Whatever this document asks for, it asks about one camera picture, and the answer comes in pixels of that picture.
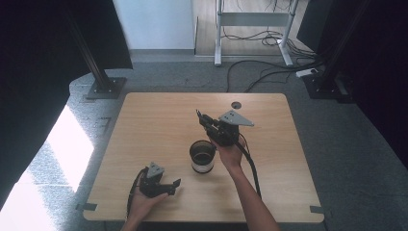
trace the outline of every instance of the human hand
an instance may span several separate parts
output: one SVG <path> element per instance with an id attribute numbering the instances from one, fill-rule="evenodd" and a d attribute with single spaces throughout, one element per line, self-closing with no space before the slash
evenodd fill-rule
<path id="1" fill-rule="evenodd" d="M 132 204 L 130 207 L 128 218 L 123 225 L 122 230 L 136 230 L 139 224 L 144 220 L 144 218 L 149 214 L 150 210 L 159 202 L 163 201 L 168 197 L 167 193 L 160 194 L 156 197 L 149 198 L 140 191 L 140 179 L 138 181 L 138 186 L 135 188 L 135 194 L 132 199 Z"/>
<path id="2" fill-rule="evenodd" d="M 219 146 L 218 143 L 213 141 L 210 138 L 210 141 L 213 145 L 216 146 L 219 152 L 219 158 L 221 159 L 222 163 L 225 165 L 225 168 L 231 173 L 235 169 L 241 169 L 241 159 L 242 159 L 242 152 L 236 145 L 231 146 Z M 244 139 L 240 136 L 239 142 L 242 147 L 246 146 Z"/>

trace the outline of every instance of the gray carpet floor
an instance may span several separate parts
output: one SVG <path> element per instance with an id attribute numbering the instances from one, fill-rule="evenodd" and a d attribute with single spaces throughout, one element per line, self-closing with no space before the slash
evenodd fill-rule
<path id="1" fill-rule="evenodd" d="M 280 63 L 279 58 L 265 58 Z M 88 221 L 77 204 L 87 202 L 115 121 L 127 92 L 225 92 L 227 70 L 235 59 L 214 67 L 212 60 L 190 56 L 138 57 L 134 70 L 107 70 L 126 77 L 118 99 L 87 100 L 93 83 L 86 75 L 70 85 L 68 109 L 89 137 L 93 151 L 78 189 L 72 190 L 64 168 L 47 141 L 16 184 L 5 207 L 11 215 L 31 217 L 17 226 L 33 230 L 120 230 L 122 221 Z M 238 64 L 231 71 L 230 90 L 243 92 L 259 78 L 266 64 Z M 408 171 L 381 134 L 355 104 L 310 99 L 301 79 L 291 74 L 268 77 L 252 92 L 284 93 L 325 211 L 325 224 L 281 224 L 282 230 L 408 230 Z M 64 134 L 65 145 L 72 137 Z M 80 171 L 79 161 L 71 169 Z M 16 221 L 2 220 L 1 230 Z M 144 230 L 240 230 L 236 224 L 146 224 Z"/>

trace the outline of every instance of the white metal table frame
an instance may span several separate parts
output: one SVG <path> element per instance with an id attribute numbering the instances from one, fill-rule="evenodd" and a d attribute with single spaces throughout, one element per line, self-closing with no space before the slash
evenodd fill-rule
<path id="1" fill-rule="evenodd" d="M 271 26 L 285 27 L 282 39 L 279 39 L 279 49 L 287 66 L 293 65 L 289 56 L 286 42 L 292 28 L 298 0 L 293 0 L 288 13 L 224 13 L 222 4 L 224 0 L 217 0 L 217 38 L 215 65 L 221 65 L 221 27 L 222 26 Z"/>

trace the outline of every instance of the person's left hand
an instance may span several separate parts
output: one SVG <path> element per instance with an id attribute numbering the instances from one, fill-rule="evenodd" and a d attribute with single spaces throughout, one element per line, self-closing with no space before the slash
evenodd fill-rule
<path id="1" fill-rule="evenodd" d="M 168 197 L 167 193 L 160 194 L 156 197 L 149 198 L 139 189 L 140 179 L 138 186 L 135 188 L 135 195 L 132 199 L 132 205 L 130 207 L 128 218 L 123 225 L 122 230 L 136 230 L 142 220 L 149 214 L 150 210 L 159 202 Z"/>

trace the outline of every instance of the power strip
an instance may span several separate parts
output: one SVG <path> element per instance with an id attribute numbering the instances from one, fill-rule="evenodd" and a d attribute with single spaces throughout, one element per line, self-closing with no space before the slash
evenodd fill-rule
<path id="1" fill-rule="evenodd" d="M 316 73 L 318 73 L 318 72 L 319 72 L 319 71 L 316 70 L 316 69 L 314 69 L 314 68 L 305 69 L 305 70 L 300 70 L 300 71 L 297 71 L 297 72 L 296 72 L 296 77 L 297 77 L 297 78 L 301 78 L 301 77 L 304 77 L 304 76 L 316 74 Z"/>

